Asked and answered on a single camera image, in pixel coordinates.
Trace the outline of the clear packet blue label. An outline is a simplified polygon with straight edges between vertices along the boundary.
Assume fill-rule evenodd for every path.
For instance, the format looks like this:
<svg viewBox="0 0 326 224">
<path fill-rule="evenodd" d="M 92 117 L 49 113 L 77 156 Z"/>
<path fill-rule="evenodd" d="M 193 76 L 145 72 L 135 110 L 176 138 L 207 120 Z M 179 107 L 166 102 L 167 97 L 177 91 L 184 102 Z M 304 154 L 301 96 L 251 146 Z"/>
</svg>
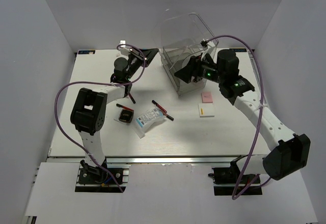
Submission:
<svg viewBox="0 0 326 224">
<path fill-rule="evenodd" d="M 155 123 L 161 122 L 166 115 L 158 108 L 152 108 L 143 114 L 133 118 L 131 126 L 139 138 L 145 136 L 146 131 Z"/>
</svg>

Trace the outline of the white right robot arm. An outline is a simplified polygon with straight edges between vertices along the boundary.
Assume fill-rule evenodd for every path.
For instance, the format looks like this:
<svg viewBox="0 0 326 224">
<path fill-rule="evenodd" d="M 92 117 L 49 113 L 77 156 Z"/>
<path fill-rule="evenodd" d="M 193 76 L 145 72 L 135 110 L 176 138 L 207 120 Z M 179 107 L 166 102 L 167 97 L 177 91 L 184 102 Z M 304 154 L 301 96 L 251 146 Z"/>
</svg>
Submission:
<svg viewBox="0 0 326 224">
<path fill-rule="evenodd" d="M 174 73 L 185 83 L 199 78 L 218 83 L 219 91 L 256 127 L 270 152 L 265 156 L 245 156 L 231 164 L 230 177 L 243 182 L 249 174 L 267 174 L 274 180 L 304 168 L 311 141 L 285 126 L 273 112 L 261 103 L 254 86 L 239 74 L 239 59 L 231 49 L 222 49 L 214 61 L 210 54 L 191 56 L 188 63 Z"/>
</svg>

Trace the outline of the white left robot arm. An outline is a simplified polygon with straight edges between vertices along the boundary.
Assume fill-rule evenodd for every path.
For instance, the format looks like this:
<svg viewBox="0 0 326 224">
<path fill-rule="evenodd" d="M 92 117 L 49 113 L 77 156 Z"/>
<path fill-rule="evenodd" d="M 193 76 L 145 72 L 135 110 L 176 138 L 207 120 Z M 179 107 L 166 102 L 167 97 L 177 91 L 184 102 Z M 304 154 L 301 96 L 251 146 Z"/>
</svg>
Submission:
<svg viewBox="0 0 326 224">
<path fill-rule="evenodd" d="M 96 90 L 81 88 L 70 116 L 71 123 L 78 131 L 83 148 L 85 162 L 82 166 L 91 169 L 90 177 L 97 183 L 107 179 L 105 155 L 102 150 L 100 130 L 104 125 L 106 105 L 112 101 L 129 95 L 132 84 L 130 79 L 140 67 L 148 67 L 159 49 L 122 48 L 124 57 L 114 61 L 114 71 L 111 75 L 113 86 L 99 87 Z"/>
</svg>

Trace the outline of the clear acrylic makeup organizer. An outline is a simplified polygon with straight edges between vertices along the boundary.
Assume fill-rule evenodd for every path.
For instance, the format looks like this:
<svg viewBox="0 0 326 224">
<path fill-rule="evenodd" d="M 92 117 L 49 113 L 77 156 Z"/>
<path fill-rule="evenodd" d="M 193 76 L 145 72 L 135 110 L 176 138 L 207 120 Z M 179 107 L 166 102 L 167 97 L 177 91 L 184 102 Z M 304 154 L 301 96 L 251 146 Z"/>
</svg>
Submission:
<svg viewBox="0 0 326 224">
<path fill-rule="evenodd" d="M 166 10 L 152 30 L 155 45 L 159 48 L 161 63 L 179 97 L 205 88 L 206 80 L 185 83 L 174 73 L 184 68 L 191 56 L 204 50 L 201 41 L 214 36 L 197 13 L 177 15 Z"/>
</svg>

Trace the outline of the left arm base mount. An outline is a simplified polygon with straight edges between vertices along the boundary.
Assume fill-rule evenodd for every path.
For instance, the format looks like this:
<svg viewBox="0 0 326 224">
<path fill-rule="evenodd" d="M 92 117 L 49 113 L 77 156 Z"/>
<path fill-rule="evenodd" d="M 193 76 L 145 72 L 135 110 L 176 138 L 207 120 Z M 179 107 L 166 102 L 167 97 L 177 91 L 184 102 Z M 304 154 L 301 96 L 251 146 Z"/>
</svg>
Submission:
<svg viewBox="0 0 326 224">
<path fill-rule="evenodd" d="M 106 161 L 102 164 L 107 171 L 97 166 L 89 166 L 85 160 L 79 164 L 75 192 L 84 193 L 122 193 L 128 181 L 128 169 L 121 167 L 107 167 Z"/>
</svg>

